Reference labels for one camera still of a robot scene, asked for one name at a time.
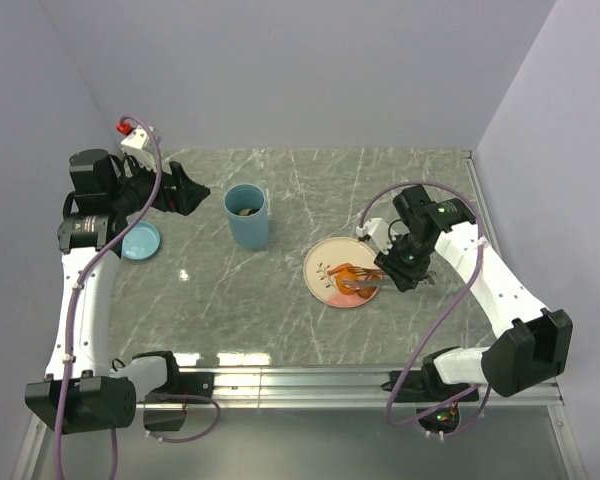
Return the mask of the steel serving tongs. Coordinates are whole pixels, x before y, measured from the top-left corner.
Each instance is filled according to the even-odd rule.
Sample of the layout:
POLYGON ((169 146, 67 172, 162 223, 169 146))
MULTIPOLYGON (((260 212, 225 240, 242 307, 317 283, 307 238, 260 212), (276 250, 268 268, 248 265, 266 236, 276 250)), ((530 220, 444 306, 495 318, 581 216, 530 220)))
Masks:
MULTIPOLYGON (((349 288, 350 290, 378 288, 389 285, 395 286, 391 277, 379 269, 354 268, 353 270, 348 271, 351 272, 353 277, 345 275, 340 282, 344 287, 349 288)), ((423 279, 418 282, 425 285, 435 285, 437 283, 437 272, 428 270, 423 279)))

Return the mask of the brown grilled meat piece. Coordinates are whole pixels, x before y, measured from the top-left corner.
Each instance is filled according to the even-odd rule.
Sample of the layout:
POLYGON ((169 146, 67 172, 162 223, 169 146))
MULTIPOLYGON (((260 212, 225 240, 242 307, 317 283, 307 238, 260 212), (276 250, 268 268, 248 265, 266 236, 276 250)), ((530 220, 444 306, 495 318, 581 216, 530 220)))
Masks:
POLYGON ((358 282, 357 295, 363 299, 369 299, 375 295, 381 284, 382 277, 380 275, 367 275, 358 282))

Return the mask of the orange fried shrimp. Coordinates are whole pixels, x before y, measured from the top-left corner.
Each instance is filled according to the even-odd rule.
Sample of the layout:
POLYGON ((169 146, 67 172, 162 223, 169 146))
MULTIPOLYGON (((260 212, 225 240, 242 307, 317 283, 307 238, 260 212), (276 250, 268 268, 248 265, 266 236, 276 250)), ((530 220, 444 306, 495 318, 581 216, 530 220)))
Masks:
POLYGON ((352 264, 350 264, 350 263, 343 263, 341 265, 336 266, 335 268, 333 268, 331 270, 328 270, 327 274, 329 276, 334 276, 334 275, 340 274, 341 272, 349 272, 349 273, 351 273, 352 272, 352 268, 353 268, 352 264))

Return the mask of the light blue cylindrical container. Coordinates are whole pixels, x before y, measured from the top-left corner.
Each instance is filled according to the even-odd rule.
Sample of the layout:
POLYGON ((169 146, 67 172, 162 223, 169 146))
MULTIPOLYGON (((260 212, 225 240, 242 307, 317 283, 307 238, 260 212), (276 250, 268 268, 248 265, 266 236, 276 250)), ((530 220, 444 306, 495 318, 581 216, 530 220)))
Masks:
POLYGON ((233 239, 245 249, 263 248, 269 240, 268 201, 265 192, 256 185, 239 184, 224 197, 224 207, 233 239), (257 209, 250 216, 239 216, 245 208, 257 209))

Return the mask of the light blue round lid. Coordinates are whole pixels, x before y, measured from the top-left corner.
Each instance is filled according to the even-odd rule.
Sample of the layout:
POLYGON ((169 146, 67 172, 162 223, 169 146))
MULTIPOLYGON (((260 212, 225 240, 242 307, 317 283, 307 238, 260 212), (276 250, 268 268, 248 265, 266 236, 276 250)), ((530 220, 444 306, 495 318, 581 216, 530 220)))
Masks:
POLYGON ((144 261, 153 257, 161 246, 158 229, 149 222, 139 221, 124 237, 122 255, 132 261, 144 261))

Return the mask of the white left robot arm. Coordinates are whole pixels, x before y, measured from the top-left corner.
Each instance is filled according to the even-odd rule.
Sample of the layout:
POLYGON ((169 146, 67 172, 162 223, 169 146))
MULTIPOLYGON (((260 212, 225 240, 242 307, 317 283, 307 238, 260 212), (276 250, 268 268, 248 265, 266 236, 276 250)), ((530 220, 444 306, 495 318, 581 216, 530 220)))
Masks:
POLYGON ((76 434, 128 427, 136 404, 153 395, 176 399, 183 379, 170 351, 137 354, 112 371, 108 324, 112 288, 122 257, 119 238, 145 205, 191 214, 209 189, 176 161, 157 175, 132 155, 89 149, 69 160, 73 183, 57 230, 63 298, 51 359, 40 382, 27 385, 27 407, 54 432, 76 434))

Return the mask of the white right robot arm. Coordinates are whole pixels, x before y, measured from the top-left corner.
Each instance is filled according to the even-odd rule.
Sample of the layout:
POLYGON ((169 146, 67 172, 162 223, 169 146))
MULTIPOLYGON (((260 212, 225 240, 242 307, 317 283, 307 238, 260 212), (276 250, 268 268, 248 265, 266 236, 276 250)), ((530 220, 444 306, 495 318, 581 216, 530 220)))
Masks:
POLYGON ((485 348, 450 347, 425 357, 420 370, 407 369, 396 389, 420 378, 424 393, 446 398, 456 385, 486 385, 510 397, 561 375, 566 367, 573 322, 550 310, 512 273, 484 233, 471 202, 459 192, 436 202, 426 183, 396 185, 392 203, 407 233, 396 234, 382 218, 361 218, 356 234, 371 240, 374 263, 401 292, 427 277, 438 254, 463 280, 460 298, 472 295, 491 325, 494 343, 485 348))

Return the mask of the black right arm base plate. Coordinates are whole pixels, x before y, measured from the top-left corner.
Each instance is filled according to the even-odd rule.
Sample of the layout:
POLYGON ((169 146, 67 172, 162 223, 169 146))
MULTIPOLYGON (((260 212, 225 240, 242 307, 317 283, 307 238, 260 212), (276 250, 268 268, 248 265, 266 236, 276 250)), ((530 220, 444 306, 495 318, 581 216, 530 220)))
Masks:
POLYGON ((442 382, 436 370, 410 370, 398 390, 397 403, 441 403, 471 388, 470 384, 448 385, 442 382))

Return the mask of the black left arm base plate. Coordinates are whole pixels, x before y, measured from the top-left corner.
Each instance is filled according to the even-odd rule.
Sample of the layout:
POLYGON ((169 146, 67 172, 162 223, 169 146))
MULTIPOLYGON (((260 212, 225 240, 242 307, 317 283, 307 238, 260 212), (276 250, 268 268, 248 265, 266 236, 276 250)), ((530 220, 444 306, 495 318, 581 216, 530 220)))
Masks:
POLYGON ((165 385, 152 390, 147 399, 183 404, 206 403, 213 394, 215 375, 210 371, 180 372, 165 385))

